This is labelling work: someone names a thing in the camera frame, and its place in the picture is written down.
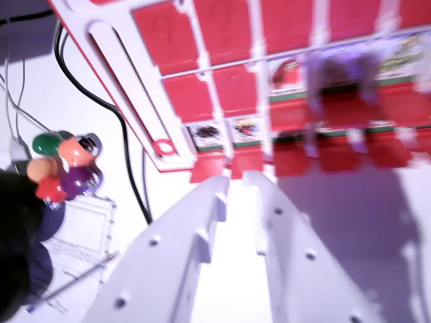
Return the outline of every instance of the red panel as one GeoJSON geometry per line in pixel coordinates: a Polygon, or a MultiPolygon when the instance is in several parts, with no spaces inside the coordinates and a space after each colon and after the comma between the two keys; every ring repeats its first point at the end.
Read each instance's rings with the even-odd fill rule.
{"type": "Polygon", "coordinates": [[[215,86],[225,116],[256,113],[255,74],[244,65],[217,69],[213,72],[215,86]]]}
{"type": "Polygon", "coordinates": [[[321,167],[326,172],[355,170],[360,164],[359,156],[348,143],[347,137],[319,139],[317,146],[321,167]]]}
{"type": "Polygon", "coordinates": [[[401,16],[400,28],[431,24],[431,1],[401,0],[399,15],[401,16]]]}
{"type": "Polygon", "coordinates": [[[261,6],[268,54],[308,46],[312,0],[261,0],[261,6]]]}
{"type": "Polygon", "coordinates": [[[405,167],[412,157],[410,151],[395,138],[393,132],[369,134],[366,145],[369,156],[379,167],[405,167]]]}
{"type": "Polygon", "coordinates": [[[162,2],[134,10],[133,17],[161,74],[198,68],[195,37],[187,14],[177,12],[171,2],[162,2]]]}
{"type": "Polygon", "coordinates": [[[271,103],[271,126],[273,131],[293,131],[305,127],[310,118],[304,99],[271,103]]]}
{"type": "Polygon", "coordinates": [[[246,0],[195,0],[195,8],[212,65],[250,58],[246,0]]]}
{"type": "Polygon", "coordinates": [[[275,175],[299,176],[304,175],[310,167],[302,143],[276,143],[274,145],[275,175]]]}
{"type": "Polygon", "coordinates": [[[398,126],[411,127],[430,123],[431,100],[413,91],[411,83],[379,87],[382,111],[398,126]]]}
{"type": "Polygon", "coordinates": [[[222,175],[225,159],[222,150],[199,153],[190,183],[200,183],[212,176],[222,175]]]}
{"type": "Polygon", "coordinates": [[[183,122],[212,119],[212,104],[207,84],[195,74],[164,79],[175,112],[183,122]]]}
{"type": "Polygon", "coordinates": [[[260,146],[235,148],[232,161],[232,179],[242,178],[245,170],[263,171],[263,152],[260,146]]]}
{"type": "Polygon", "coordinates": [[[379,7],[379,0],[330,0],[331,39],[341,40],[372,34],[379,7]]]}
{"type": "Polygon", "coordinates": [[[378,118],[378,108],[368,106],[358,97],[356,92],[324,96],[322,103],[328,126],[335,129],[364,128],[370,120],[377,120],[378,118]]]}

